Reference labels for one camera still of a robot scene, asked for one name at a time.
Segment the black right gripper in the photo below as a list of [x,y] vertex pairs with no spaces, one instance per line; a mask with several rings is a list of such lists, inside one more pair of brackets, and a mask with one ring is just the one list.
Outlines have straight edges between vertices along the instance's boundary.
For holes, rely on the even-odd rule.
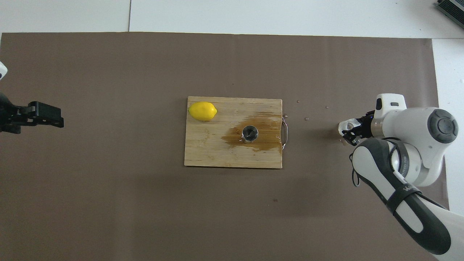
[[357,119],[349,119],[347,121],[347,127],[356,128],[359,126],[360,131],[343,130],[343,139],[352,146],[357,146],[359,144],[360,139],[373,137],[371,124],[374,113],[375,111],[368,111],[363,117]]

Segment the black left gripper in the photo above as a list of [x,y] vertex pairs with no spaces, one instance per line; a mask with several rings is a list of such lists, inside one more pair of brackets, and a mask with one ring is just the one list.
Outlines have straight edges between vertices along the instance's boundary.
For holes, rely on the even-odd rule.
[[23,114],[28,112],[28,122],[30,126],[51,125],[58,128],[64,127],[64,118],[61,116],[61,109],[42,102],[30,102],[28,106],[18,106],[11,103],[5,94],[0,93],[0,132],[21,134],[21,126],[15,124],[16,118],[22,122]]

